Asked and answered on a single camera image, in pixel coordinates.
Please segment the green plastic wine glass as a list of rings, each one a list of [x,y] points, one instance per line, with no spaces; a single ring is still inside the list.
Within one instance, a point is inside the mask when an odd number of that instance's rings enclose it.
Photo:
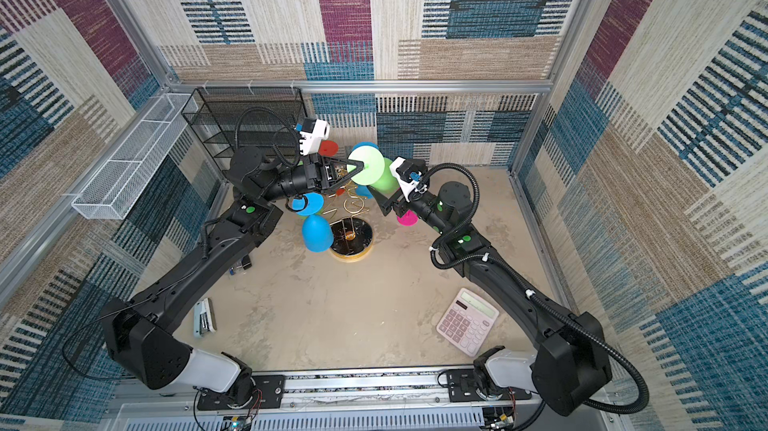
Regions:
[[[352,181],[359,186],[366,186],[375,191],[390,196],[398,188],[390,166],[392,161],[385,158],[378,148],[359,146],[349,155],[350,161],[362,162],[361,166],[347,165],[347,171],[352,174]]]

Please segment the magenta plastic wine glass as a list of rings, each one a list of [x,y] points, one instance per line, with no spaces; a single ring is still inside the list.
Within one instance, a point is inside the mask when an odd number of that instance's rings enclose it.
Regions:
[[[397,222],[406,227],[414,226],[418,223],[419,217],[412,210],[407,210],[402,216],[397,217]]]

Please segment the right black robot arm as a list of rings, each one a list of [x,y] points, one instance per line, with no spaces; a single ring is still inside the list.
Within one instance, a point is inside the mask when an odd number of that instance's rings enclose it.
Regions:
[[[422,160],[399,157],[384,168],[397,182],[390,197],[375,196],[383,214],[413,212],[435,229],[429,247],[432,264],[453,269],[478,285],[510,316],[531,341],[535,355],[527,369],[542,403],[561,416],[581,405],[619,415],[644,410],[649,387],[640,371],[609,345],[601,323],[590,313],[574,314],[541,292],[509,265],[474,226],[480,187],[474,175],[455,163],[432,168]],[[613,379],[618,364],[634,382],[636,398],[611,404],[593,396]]]

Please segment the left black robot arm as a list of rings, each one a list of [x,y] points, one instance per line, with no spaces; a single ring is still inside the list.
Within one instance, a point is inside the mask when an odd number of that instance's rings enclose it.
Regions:
[[[361,159],[320,155],[326,122],[307,118],[300,130],[282,122],[294,158],[277,142],[270,147],[234,144],[224,175],[235,200],[205,222],[200,244],[155,283],[124,302],[114,299],[100,313],[108,356],[151,390],[185,384],[242,403],[255,387],[251,368],[225,354],[212,354],[177,340],[173,333],[196,302],[238,260],[261,245],[286,204],[307,194],[334,191],[365,169]]]

